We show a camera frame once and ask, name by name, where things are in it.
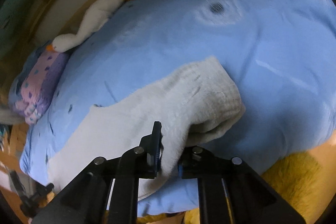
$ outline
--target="orange beak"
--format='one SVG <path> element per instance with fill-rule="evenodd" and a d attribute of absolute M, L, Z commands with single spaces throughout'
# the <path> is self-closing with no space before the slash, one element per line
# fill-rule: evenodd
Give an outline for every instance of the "orange beak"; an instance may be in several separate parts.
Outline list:
<path fill-rule="evenodd" d="M 56 52 L 52 44 L 49 44 L 47 47 L 45 47 L 45 49 L 48 52 Z"/>

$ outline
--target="dark spot on fabric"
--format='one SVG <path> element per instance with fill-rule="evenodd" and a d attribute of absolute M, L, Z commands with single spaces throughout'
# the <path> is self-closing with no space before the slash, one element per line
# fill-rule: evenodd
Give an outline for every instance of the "dark spot on fabric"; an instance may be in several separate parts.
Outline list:
<path fill-rule="evenodd" d="M 221 3 L 212 3 L 210 4 L 210 11 L 214 14 L 222 14 L 224 12 L 224 7 Z"/>
<path fill-rule="evenodd" d="M 105 84 L 107 92 L 111 95 L 111 97 L 114 100 L 114 102 L 117 103 L 118 101 L 117 101 L 116 97 L 114 96 L 112 90 L 110 89 L 109 84 L 106 81 L 104 81 L 104 84 Z"/>
<path fill-rule="evenodd" d="M 54 130 L 53 130 L 53 127 L 51 126 L 51 122 L 49 122 L 49 126 L 50 126 L 50 130 L 51 130 L 52 135 L 54 135 Z"/>

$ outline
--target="white plush duck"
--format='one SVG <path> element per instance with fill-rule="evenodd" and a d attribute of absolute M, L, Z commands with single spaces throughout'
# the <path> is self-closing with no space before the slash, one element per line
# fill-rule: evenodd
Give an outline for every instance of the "white plush duck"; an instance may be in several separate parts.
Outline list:
<path fill-rule="evenodd" d="M 108 21 L 112 13 L 123 3 L 124 0 L 97 0 L 85 12 L 77 34 L 67 33 L 57 36 L 47 46 L 52 52 L 65 52 L 97 32 Z"/>

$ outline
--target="black mount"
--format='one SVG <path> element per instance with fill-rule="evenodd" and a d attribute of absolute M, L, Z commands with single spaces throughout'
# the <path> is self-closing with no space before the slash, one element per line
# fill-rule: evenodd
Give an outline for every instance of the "black mount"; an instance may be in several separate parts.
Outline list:
<path fill-rule="evenodd" d="M 49 183 L 47 186 L 43 186 L 39 183 L 36 183 L 36 192 L 31 197 L 28 197 L 25 188 L 20 182 L 20 178 L 17 175 L 17 172 L 11 170 L 9 171 L 9 176 L 17 195 L 22 201 L 22 204 L 20 205 L 21 211 L 27 217 L 35 217 L 40 210 L 39 203 L 47 198 L 47 195 L 53 190 L 54 185 Z"/>
<path fill-rule="evenodd" d="M 107 224 L 137 221 L 139 178 L 154 179 L 160 167 L 161 123 L 121 157 L 95 158 L 32 224 Z M 304 224 L 305 221 L 240 158 L 224 160 L 201 147 L 186 148 L 178 163 L 182 179 L 197 178 L 201 224 Z"/>

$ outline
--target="white cloth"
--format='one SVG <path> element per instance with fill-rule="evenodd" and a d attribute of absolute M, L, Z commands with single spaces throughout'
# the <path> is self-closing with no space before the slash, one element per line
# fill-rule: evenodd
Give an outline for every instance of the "white cloth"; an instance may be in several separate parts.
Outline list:
<path fill-rule="evenodd" d="M 140 180 L 139 199 L 169 178 L 185 146 L 221 137 L 243 115 L 238 88 L 218 60 L 184 65 L 109 107 L 92 106 L 64 148 L 49 159 L 49 180 L 63 189 L 95 157 L 120 157 L 162 123 L 161 171 Z"/>
<path fill-rule="evenodd" d="M 112 13 L 124 0 L 96 0 L 85 12 L 77 34 L 67 33 L 57 36 L 53 48 L 57 52 L 65 52 L 89 38 L 109 20 Z"/>

